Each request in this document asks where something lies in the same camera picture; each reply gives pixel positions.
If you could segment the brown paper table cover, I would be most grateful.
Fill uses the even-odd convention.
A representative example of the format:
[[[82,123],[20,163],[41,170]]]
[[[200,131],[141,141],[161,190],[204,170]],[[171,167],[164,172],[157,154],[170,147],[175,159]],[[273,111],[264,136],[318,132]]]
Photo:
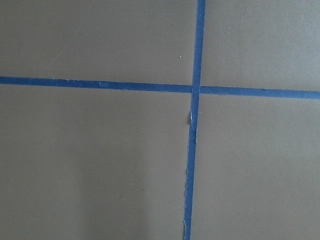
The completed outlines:
[[[192,85],[198,0],[3,0],[0,77]],[[320,92],[317,0],[206,0],[200,86]],[[183,240],[191,93],[0,83],[3,240]],[[190,240],[320,237],[320,99],[200,94]]]

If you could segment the right vertical blue tape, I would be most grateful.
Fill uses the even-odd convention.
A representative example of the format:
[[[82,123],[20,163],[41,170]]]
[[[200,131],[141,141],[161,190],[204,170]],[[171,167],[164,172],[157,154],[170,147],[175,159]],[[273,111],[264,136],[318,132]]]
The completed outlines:
[[[206,1],[197,2],[184,198],[184,240],[191,239]]]

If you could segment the lower right horizontal tape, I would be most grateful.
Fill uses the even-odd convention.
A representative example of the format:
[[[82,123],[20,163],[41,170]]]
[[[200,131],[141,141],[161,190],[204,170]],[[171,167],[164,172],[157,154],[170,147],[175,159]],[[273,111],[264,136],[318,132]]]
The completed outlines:
[[[26,85],[26,86],[46,86],[65,88],[85,88],[85,89],[108,89],[126,91],[149,91],[168,93],[192,93],[191,85],[183,84],[160,84],[160,83],[137,83],[137,82],[116,82],[97,80],[74,80],[74,79],[50,79],[32,77],[9,77],[2,76],[1,84]],[[198,92],[206,95],[226,95],[226,96],[248,96],[248,97],[269,97],[269,98],[290,98],[290,99],[311,99],[319,100],[319,91],[289,90],[289,89],[262,89],[245,87],[224,87],[205,86],[199,87]]]

